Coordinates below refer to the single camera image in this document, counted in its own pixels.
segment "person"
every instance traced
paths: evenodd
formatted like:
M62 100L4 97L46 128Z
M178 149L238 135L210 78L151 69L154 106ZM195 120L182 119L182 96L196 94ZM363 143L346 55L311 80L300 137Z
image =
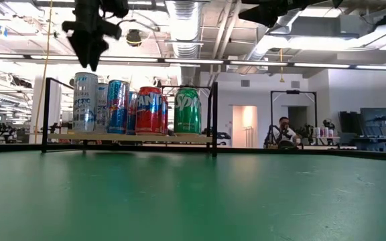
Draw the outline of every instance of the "person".
M276 142L280 141L292 141L296 142L297 134L289 126L290 120L288 117L279 118L279 131L277 128L273 128L273 136L275 136Z

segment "red soda can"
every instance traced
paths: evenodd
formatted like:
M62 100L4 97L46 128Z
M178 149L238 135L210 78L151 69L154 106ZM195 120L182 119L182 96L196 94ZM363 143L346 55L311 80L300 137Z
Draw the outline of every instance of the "red soda can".
M156 87L141 87L137 99L137 135L160 135L162 129L162 93Z
M162 97L162 134L167 135L168 134L168 99L166 96Z

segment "green table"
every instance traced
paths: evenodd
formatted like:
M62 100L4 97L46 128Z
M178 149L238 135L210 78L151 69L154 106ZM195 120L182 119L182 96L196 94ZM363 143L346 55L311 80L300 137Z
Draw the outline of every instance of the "green table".
M2 240L386 240L386 161L0 153Z

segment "computer monitor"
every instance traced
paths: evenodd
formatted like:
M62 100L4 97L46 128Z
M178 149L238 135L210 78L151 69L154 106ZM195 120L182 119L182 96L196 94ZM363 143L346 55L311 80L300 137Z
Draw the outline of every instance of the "computer monitor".
M365 127L386 127L386 120L379 120L386 117L386 108L362 108L360 111Z

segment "green soda can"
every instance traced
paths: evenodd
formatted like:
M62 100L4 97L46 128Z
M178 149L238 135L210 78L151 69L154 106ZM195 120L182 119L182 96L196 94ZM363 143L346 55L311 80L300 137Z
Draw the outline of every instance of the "green soda can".
M175 96L174 132L177 136L200 134L200 101L195 88L180 88Z

